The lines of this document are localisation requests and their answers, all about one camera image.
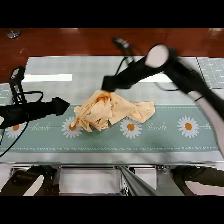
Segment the daisy flower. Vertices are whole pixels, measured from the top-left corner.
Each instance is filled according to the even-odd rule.
[[[182,117],[178,121],[177,127],[179,128],[179,131],[182,131],[182,135],[188,138],[194,138],[194,136],[197,136],[198,132],[198,124],[194,120],[194,118],[190,117]]]
[[[66,138],[70,137],[75,138],[76,136],[79,136],[82,134],[81,130],[83,130],[82,127],[74,125],[71,126],[71,123],[74,121],[74,117],[69,117],[66,119],[65,122],[63,122],[62,125],[62,131],[64,132],[63,135],[66,135]]]
[[[129,118],[124,119],[121,122],[120,127],[121,127],[120,131],[123,132],[123,135],[125,135],[126,138],[130,138],[130,139],[135,138],[136,136],[139,136],[142,130],[141,123],[131,120]]]
[[[26,123],[22,123],[6,128],[6,135],[8,136],[8,138],[17,138],[22,132],[22,130],[25,128],[25,126]]]

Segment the crumpled cloth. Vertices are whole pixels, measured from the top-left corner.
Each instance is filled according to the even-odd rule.
[[[75,120],[71,127],[82,126],[92,132],[91,126],[99,131],[108,128],[126,116],[144,123],[155,113],[153,101],[130,103],[116,93],[97,90],[82,106],[74,108]]]

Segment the table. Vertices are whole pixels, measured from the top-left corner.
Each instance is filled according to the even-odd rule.
[[[122,57],[120,56],[30,57],[26,65],[26,79],[23,81],[22,85],[24,91],[43,91],[43,101],[51,101],[53,97],[58,96],[69,102],[72,106],[80,105],[88,99],[95,90],[101,88],[104,75],[113,75],[115,73],[121,59]],[[206,80],[209,82],[210,87],[216,87],[217,85],[219,87],[222,86],[221,74],[223,59],[187,57],[185,60],[197,71],[200,73],[202,72],[202,75],[205,76]],[[35,78],[42,81],[30,82],[30,78],[32,80]],[[161,91],[152,81],[153,80],[139,82],[130,90],[117,90],[116,93],[131,102],[153,100],[155,101],[158,110],[167,107],[169,109],[180,109],[180,107],[188,109],[196,108],[194,102],[183,93],[179,91]],[[160,84],[164,88],[175,88],[170,82]],[[214,91],[220,96],[224,96],[222,89]],[[35,100],[34,98],[27,97],[29,101]],[[33,125],[32,128],[38,133],[38,130],[40,131],[40,128],[43,130],[44,127]],[[117,152],[116,150],[112,152],[75,152],[72,151],[74,149],[71,147],[68,148],[68,152],[60,152],[57,151],[57,149],[53,152],[53,148],[44,150],[46,148],[41,149],[41,147],[39,147],[38,150],[36,150],[37,148],[26,146],[26,144],[28,145],[28,135],[25,135],[25,133],[24,136],[21,137],[24,146],[21,147],[21,141],[16,143],[14,146],[15,148],[1,158],[0,162],[57,164],[181,164],[214,163],[223,161],[221,154],[217,150],[217,146],[214,145],[215,143],[213,146],[210,146],[211,150],[209,148],[208,150],[206,149],[206,151],[197,152],[194,150],[187,151],[187,149],[184,149],[184,152],[164,150],[164,152],[159,151],[156,153],[147,153],[148,151],[123,153]],[[29,136],[29,139],[32,137],[32,141],[35,141],[35,134]],[[7,138],[4,135],[2,148],[7,147],[7,144]]]

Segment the metal bar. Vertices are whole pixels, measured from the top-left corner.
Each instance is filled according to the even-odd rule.
[[[124,166],[118,166],[133,196],[160,196],[160,193],[145,183]]]

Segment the reddish brown wooden surface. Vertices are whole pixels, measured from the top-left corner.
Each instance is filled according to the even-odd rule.
[[[21,28],[9,39],[0,29],[0,81],[26,65],[30,56],[120,55],[111,38],[121,37],[146,54],[156,43],[174,47],[181,56],[224,57],[224,29],[212,28]]]

